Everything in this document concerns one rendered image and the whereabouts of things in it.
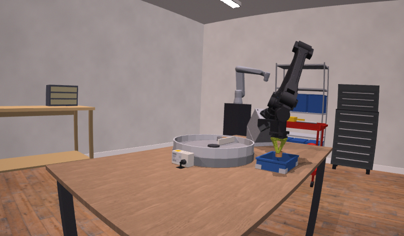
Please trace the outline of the blue open crate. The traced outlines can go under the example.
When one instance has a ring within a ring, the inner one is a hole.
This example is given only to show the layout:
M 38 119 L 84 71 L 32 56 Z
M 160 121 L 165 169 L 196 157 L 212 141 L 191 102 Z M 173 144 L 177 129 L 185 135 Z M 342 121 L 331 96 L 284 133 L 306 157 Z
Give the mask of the blue open crate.
M 271 151 L 256 157 L 255 168 L 286 174 L 298 165 L 299 155 L 283 153 L 282 157 L 275 157 L 275 153 L 275 151 Z

